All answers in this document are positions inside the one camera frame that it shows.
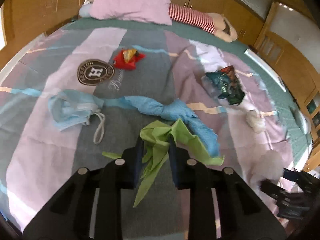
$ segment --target round logo patch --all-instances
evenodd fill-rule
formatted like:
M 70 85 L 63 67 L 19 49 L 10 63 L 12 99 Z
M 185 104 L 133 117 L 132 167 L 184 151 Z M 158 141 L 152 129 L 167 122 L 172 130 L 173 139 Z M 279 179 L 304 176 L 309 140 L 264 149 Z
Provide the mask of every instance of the round logo patch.
M 99 59 L 89 59 L 78 68 L 78 80 L 81 84 L 95 86 L 110 79 L 115 74 L 113 65 Z

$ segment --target striped blanket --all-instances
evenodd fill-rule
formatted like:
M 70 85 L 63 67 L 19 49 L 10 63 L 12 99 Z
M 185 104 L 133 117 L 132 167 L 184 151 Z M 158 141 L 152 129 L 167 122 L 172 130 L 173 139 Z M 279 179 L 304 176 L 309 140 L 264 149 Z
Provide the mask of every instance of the striped blanket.
M 97 85 L 79 82 L 81 63 L 112 63 L 122 48 L 132 47 L 146 54 L 136 70 L 114 69 L 110 79 Z M 202 87 L 205 69 L 223 65 L 235 67 L 246 93 L 239 106 L 223 105 Z M 103 151 L 121 153 L 132 147 L 140 130 L 158 119 L 134 110 L 103 108 L 105 135 L 95 145 L 98 118 L 92 117 L 89 126 L 62 132 L 53 125 L 48 98 L 64 89 L 99 98 L 140 95 L 166 105 L 180 98 L 218 135 L 225 162 L 213 168 L 231 166 L 246 181 L 255 162 L 270 149 L 281 153 L 285 166 L 292 162 L 291 146 L 272 114 L 275 107 L 261 78 L 238 57 L 164 30 L 58 30 L 30 50 L 0 87 L 0 210 L 21 230 L 79 167 L 104 167 L 110 160 Z M 246 111 L 251 109 L 271 113 L 265 116 L 265 132 L 256 134 L 247 125 Z M 169 162 L 139 206 L 132 208 L 135 194 L 122 191 L 124 238 L 183 239 L 189 194 L 174 187 Z

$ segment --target pink stripe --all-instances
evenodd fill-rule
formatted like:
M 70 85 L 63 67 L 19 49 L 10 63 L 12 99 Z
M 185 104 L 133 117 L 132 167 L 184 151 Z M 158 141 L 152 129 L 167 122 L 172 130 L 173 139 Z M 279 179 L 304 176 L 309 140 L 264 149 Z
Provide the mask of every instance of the pink stripe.
M 95 86 L 78 81 L 78 66 L 89 58 L 108 62 L 125 33 L 126 30 L 118 28 L 95 29 L 49 76 L 43 92 L 56 94 L 59 90 L 75 89 L 92 94 Z M 38 212 L 71 176 L 82 127 L 76 125 L 59 132 L 48 111 L 48 98 L 37 100 L 7 170 L 9 208 L 22 230 L 35 214 L 26 212 L 20 203 Z

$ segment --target red and white striped fabric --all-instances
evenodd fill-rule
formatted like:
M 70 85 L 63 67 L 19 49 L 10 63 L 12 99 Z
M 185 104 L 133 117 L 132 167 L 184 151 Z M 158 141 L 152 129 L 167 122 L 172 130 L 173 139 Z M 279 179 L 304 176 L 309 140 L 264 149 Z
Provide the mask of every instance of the red and white striped fabric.
M 198 27 L 210 34 L 213 34 L 215 30 L 214 21 L 209 15 L 190 8 L 171 3 L 169 5 L 169 16 L 173 21 Z

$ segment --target crumpled green paper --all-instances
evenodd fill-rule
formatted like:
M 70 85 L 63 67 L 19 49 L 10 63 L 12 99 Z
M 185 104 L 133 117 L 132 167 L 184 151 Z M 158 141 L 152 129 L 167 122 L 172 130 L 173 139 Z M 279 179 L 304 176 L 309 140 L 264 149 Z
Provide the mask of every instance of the crumpled green paper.
M 211 158 L 204 144 L 197 135 L 191 134 L 181 119 L 178 119 L 172 126 L 160 121 L 154 121 L 147 125 L 140 132 L 140 137 L 145 143 L 147 153 L 142 159 L 143 163 L 147 163 L 142 173 L 142 182 L 139 186 L 134 207 L 147 194 L 153 181 L 155 180 L 160 168 L 168 159 L 169 143 L 167 142 L 169 135 L 172 134 L 174 141 L 183 143 L 189 147 L 194 158 L 205 165 L 222 165 L 224 158 Z M 104 156 L 117 159 L 120 154 L 102 153 Z

